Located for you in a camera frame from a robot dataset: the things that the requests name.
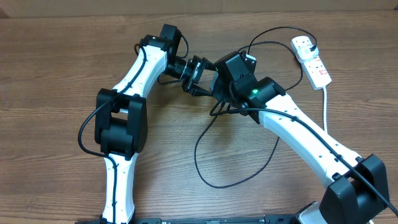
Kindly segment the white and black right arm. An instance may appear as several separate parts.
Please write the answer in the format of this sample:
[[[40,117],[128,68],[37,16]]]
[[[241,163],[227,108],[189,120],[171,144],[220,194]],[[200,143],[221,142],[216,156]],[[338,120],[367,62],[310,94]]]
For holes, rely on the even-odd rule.
[[[231,52],[214,67],[213,91],[234,106],[229,113],[249,115],[278,135],[326,189],[320,202],[303,207],[290,223],[367,223],[386,208],[397,213],[383,161],[374,154],[364,158],[333,139],[273,79],[258,80],[254,57]]]

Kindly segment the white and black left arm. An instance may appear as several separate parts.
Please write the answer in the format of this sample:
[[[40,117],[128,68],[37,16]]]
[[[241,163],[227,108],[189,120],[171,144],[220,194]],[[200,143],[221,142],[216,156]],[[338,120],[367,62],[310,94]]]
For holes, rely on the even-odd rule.
[[[147,97],[161,74],[182,82],[185,92],[193,96],[211,93],[197,85],[206,59],[186,61],[177,55],[185,37],[172,25],[165,24],[160,35],[147,35],[135,45],[136,61],[126,76],[112,89],[102,88],[96,96],[96,108],[85,119],[78,132],[78,145],[86,125],[95,122],[95,142],[106,166],[106,203],[97,223],[133,223],[135,205],[133,186],[136,162],[148,133]]]

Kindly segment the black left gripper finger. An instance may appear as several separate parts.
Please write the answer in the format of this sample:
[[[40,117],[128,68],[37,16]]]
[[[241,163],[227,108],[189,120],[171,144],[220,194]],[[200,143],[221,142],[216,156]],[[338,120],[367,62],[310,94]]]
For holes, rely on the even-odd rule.
[[[205,70],[211,70],[211,71],[215,71],[216,70],[215,65],[211,61],[209,61],[208,59],[204,58],[203,59],[203,63],[204,63],[204,66],[205,66]]]
[[[192,96],[212,96],[212,92],[203,89],[202,87],[195,86],[190,90]]]

